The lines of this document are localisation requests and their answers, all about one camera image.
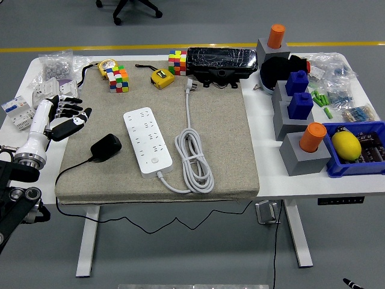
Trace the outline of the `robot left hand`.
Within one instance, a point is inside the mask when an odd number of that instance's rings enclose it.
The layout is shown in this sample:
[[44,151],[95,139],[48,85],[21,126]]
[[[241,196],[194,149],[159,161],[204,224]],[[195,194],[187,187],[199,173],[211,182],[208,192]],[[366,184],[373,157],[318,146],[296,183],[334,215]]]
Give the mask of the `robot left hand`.
[[53,96],[42,100],[36,110],[27,142],[15,154],[16,158],[46,158],[48,143],[61,141],[85,126],[92,109],[79,106],[81,99]]

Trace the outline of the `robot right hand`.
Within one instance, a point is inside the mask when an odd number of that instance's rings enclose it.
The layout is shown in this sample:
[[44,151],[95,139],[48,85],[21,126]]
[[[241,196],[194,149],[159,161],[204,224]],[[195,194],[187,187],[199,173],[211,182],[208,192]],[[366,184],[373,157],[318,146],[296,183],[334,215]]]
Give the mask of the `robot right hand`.
[[343,278],[343,282],[347,286],[349,286],[351,289],[364,289],[361,285],[356,284],[355,282],[353,282],[352,280],[350,280],[348,278]]

